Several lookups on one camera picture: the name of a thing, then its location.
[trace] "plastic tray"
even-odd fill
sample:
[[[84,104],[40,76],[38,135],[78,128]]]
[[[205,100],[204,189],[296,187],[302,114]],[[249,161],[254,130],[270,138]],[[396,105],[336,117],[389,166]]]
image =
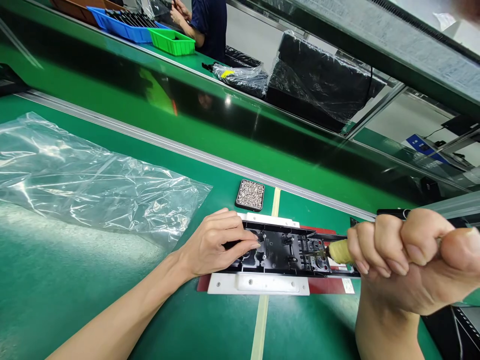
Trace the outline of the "plastic tray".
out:
[[[105,9],[87,6],[87,9],[91,11],[95,17],[98,26],[109,33],[116,34],[122,38],[133,41],[134,43],[151,43],[152,36],[148,27],[135,27],[127,25],[124,22],[118,21],[105,13]],[[161,29],[168,29],[165,25],[155,22]]]
[[[153,45],[175,56],[195,53],[195,40],[170,29],[149,29]]]
[[[125,10],[124,7],[108,0],[50,0],[50,3],[62,13],[97,28],[99,27],[97,21],[90,10],[87,9],[88,6],[109,10]]]

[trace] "blue box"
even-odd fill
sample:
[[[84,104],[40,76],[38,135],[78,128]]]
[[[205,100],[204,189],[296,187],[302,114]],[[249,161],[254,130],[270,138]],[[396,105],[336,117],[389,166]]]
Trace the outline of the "blue box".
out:
[[[127,25],[124,22],[118,21],[105,13],[105,9],[98,7],[86,7],[91,11],[98,26],[109,33],[116,34],[122,38],[133,41],[134,43],[151,43],[152,36],[148,27],[136,27]],[[160,29],[169,29],[167,26],[155,22]]]

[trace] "hand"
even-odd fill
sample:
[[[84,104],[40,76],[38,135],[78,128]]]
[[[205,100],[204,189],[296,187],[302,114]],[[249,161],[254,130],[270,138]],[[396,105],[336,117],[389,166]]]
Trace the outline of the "hand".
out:
[[[173,5],[171,6],[170,16],[173,22],[177,25],[180,25],[182,21],[185,21],[182,14],[180,14],[180,12]]]
[[[176,9],[183,16],[185,20],[191,19],[190,11],[187,9],[185,4],[180,0],[173,0],[171,2],[171,6],[173,9]]]
[[[242,240],[229,250],[223,244]],[[244,230],[235,211],[223,208],[207,216],[179,250],[180,262],[189,277],[214,273],[228,268],[235,260],[260,244],[255,234]]]
[[[432,314],[480,287],[479,231],[431,210],[361,222],[348,230],[348,250],[370,295],[410,313]]]

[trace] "wire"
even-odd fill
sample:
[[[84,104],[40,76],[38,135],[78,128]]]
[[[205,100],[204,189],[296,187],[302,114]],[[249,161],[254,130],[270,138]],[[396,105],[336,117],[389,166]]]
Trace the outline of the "wire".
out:
[[[432,132],[430,135],[428,135],[428,136],[424,136],[424,138],[425,138],[425,139],[426,139],[426,138],[429,138],[429,137],[431,137],[433,134],[435,134],[437,131],[440,131],[440,130],[442,130],[442,129],[445,129],[445,127],[444,127],[444,126],[442,126],[442,127],[441,127],[441,128],[439,128],[438,130],[435,130],[434,132]]]
[[[460,360],[464,359],[464,345],[462,344],[462,337],[460,336],[459,324],[457,322],[457,317],[455,316],[455,309],[453,306],[450,306],[451,314],[453,315],[453,323],[455,324],[456,336],[458,338],[458,346],[460,347]]]

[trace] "tray of screws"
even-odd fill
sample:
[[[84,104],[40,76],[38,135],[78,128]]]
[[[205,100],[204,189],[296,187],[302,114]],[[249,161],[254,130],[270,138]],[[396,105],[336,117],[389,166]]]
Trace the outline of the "tray of screws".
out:
[[[238,194],[235,200],[237,208],[246,209],[254,212],[262,211],[264,206],[265,185],[243,179],[238,188]]]

